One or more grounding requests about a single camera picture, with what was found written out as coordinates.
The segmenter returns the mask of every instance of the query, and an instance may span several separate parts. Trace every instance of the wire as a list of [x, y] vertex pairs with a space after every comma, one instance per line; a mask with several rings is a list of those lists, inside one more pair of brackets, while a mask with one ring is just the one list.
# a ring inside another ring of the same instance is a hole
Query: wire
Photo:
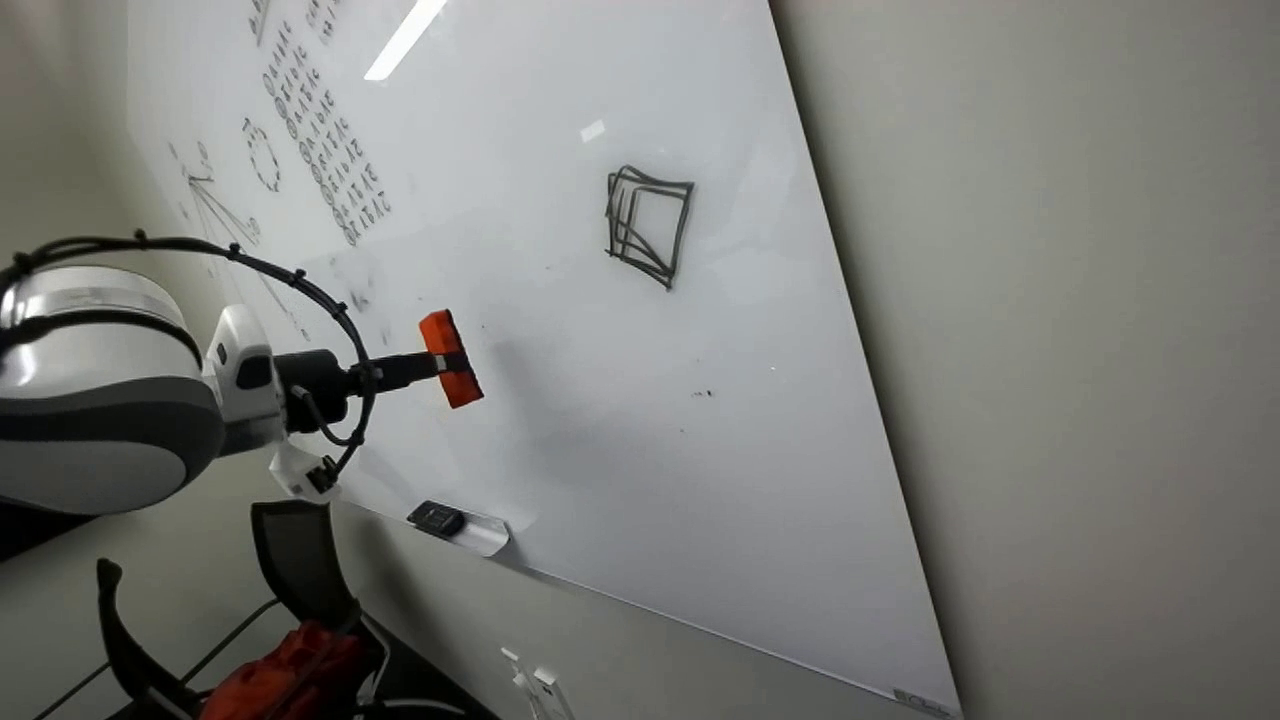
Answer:
[[73, 697], [81, 697], [92, 679], [101, 679], [113, 665], [92, 669], [81, 685], [73, 685], [64, 697], [57, 697], [43, 714], [35, 714], [35, 720], [48, 720], [52, 714], [59, 714]]
[[261, 618], [269, 618], [281, 602], [266, 602], [256, 612], [249, 612], [225, 642], [218, 642], [179, 685], [193, 685], [237, 635], [249, 633], [249, 624], [256, 624]]
[[378, 650], [386, 651], [378, 677], [368, 677], [363, 689], [359, 689], [359, 702], [374, 702], [378, 689], [386, 685], [389, 669], [392, 669], [392, 643], [389, 643], [389, 635], [386, 635], [363, 612], [359, 612], [359, 627], [363, 627], [363, 633], [378, 642]]
[[470, 715], [470, 714], [455, 708], [455, 704], [425, 702], [425, 697], [378, 702], [378, 704], [363, 704], [359, 714], [368, 714], [368, 708], [428, 708], [428, 714]]
[[320, 414], [318, 395], [311, 395], [303, 386], [293, 386], [290, 395], [295, 395], [295, 401], [308, 405], [308, 414], [311, 414], [311, 422], [318, 422], [318, 429], [325, 431], [328, 443], [349, 443], [346, 437], [338, 437], [338, 431], [325, 426], [325, 414]]
[[374, 418], [374, 405], [378, 405], [378, 386], [374, 386], [374, 359], [368, 359], [368, 347], [363, 347], [363, 338], [359, 329], [353, 323], [349, 317], [349, 303], [334, 301], [320, 283], [311, 283], [301, 269], [290, 271], [271, 261], [261, 261], [252, 252], [242, 252], [242, 245], [213, 245], [213, 240], [201, 240], [201, 235], [143, 235], [136, 231], [131, 240], [123, 235], [64, 235], [64, 240], [52, 240], [52, 245], [40, 245], [35, 252], [20, 252], [12, 255], [12, 265], [0, 271], [0, 301], [20, 283], [27, 280], [35, 269], [48, 269], [48, 265], [64, 265], [64, 261], [81, 261], [81, 255], [116, 255], [116, 252], [193, 252], [193, 255], [220, 255], [228, 265], [244, 265], [261, 276], [271, 276], [277, 283], [290, 283], [293, 292], [308, 298], [311, 303], [320, 303], [334, 323], [353, 340], [357, 347], [357, 386], [359, 386], [359, 418], [357, 418], [357, 429], [341, 440], [341, 461], [328, 461], [320, 468], [308, 473], [308, 481], [328, 493], [341, 473], [353, 463], [357, 447], [363, 443], [363, 431], [368, 431], [368, 418]]

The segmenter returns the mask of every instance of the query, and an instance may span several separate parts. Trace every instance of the writing on whiteboard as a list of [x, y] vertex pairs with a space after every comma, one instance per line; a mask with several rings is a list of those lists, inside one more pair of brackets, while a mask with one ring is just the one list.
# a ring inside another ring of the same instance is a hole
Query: writing on whiteboard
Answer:
[[320, 46], [338, 34], [338, 14], [346, 0], [308, 0], [308, 29], [320, 37]]
[[271, 4], [277, 0], [249, 0], [249, 34], [252, 34], [256, 46], [266, 46], [266, 37], [269, 37]]
[[303, 154], [334, 220], [357, 249], [368, 228], [392, 215], [392, 199], [293, 23], [281, 23], [277, 34], [266, 83], [290, 137]]
[[244, 117], [242, 137], [244, 137], [244, 154], [249, 154], [252, 176], [269, 194], [281, 194], [285, 170], [281, 170], [281, 158], [277, 158], [277, 145], [271, 145], [269, 128], [261, 128], [252, 117]]
[[[188, 160], [176, 145], [168, 145], [168, 158], [176, 163], [176, 172], [184, 176], [184, 188], [193, 194], [197, 215], [209, 220], [218, 231], [218, 240], [225, 245], [249, 245], [261, 249], [266, 228], [256, 224], [256, 215], [237, 211], [213, 181], [213, 160], [209, 150], [197, 142], [197, 160]], [[311, 333], [293, 317], [293, 309], [285, 303], [285, 298], [277, 292], [277, 280], [256, 276], [261, 289], [271, 298], [271, 303], [281, 309], [281, 317], [303, 338], [311, 340]]]

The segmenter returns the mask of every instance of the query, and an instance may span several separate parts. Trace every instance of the drawing on whiteboard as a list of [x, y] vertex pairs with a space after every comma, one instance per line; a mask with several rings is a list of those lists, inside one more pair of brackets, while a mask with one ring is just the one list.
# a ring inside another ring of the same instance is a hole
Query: drawing on whiteboard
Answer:
[[281, 170], [271, 137], [252, 117], [244, 117], [242, 134], [244, 134], [244, 154], [249, 154], [252, 176], [269, 194], [281, 194], [285, 170]]
[[249, 0], [249, 34], [252, 46], [266, 49], [269, 23], [271, 23], [271, 4], [277, 0]]
[[218, 194], [213, 194], [213, 160], [209, 150], [197, 142], [197, 160], [184, 160], [176, 145], [168, 145], [168, 158], [176, 160], [176, 172], [184, 176], [184, 188], [193, 194], [193, 204], [205, 220], [220, 224], [220, 231], [237, 245], [261, 245], [261, 224], [256, 215], [231, 211]]
[[357, 249], [368, 228], [392, 215], [392, 199], [363, 145], [353, 137], [353, 123], [341, 117], [311, 52], [295, 46], [293, 23], [281, 23], [266, 83], [290, 137], [303, 154], [334, 220]]
[[689, 204], [689, 181], [658, 181], [631, 163], [607, 172], [607, 255], [642, 269], [672, 292]]
[[338, 14], [346, 0], [308, 0], [308, 29], [320, 37], [320, 46], [338, 34]]
[[353, 289], [353, 309], [363, 317], [374, 309], [368, 292]]
[[[197, 204], [197, 215], [218, 224], [218, 240], [228, 245], [261, 245], [266, 228], [256, 224], [256, 215], [237, 211], [231, 204], [225, 204], [218, 195], [218, 181], [213, 181], [213, 160], [209, 150], [197, 142], [197, 160], [184, 160], [184, 154], [176, 154], [176, 145], [168, 145], [168, 158], [176, 163], [176, 172], [184, 176], [184, 188]], [[311, 333], [293, 317], [293, 309], [281, 301], [277, 283], [261, 276], [261, 289], [271, 298], [271, 303], [281, 309], [281, 317], [290, 317], [290, 323], [311, 340]]]

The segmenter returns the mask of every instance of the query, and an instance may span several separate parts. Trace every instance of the sketch of cube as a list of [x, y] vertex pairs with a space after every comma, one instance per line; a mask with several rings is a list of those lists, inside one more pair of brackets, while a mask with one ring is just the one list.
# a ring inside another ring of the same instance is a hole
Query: sketch of cube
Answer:
[[607, 255], [642, 269], [672, 292], [689, 204], [692, 184], [683, 181], [658, 181], [631, 163], [607, 172]]

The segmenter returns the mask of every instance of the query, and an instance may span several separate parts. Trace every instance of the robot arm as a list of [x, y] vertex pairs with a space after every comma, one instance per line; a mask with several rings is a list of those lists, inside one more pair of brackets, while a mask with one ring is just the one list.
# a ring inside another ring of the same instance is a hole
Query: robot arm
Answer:
[[453, 405], [481, 401], [450, 314], [425, 320], [425, 340], [428, 351], [346, 374], [334, 351], [271, 356], [252, 314], [225, 309], [201, 359], [184, 314], [152, 280], [33, 271], [0, 303], [0, 503], [129, 511], [179, 493], [218, 455], [346, 422], [349, 395], [444, 378]]
[[156, 503], [225, 447], [179, 309], [113, 269], [35, 271], [6, 298], [0, 499], [101, 515]]

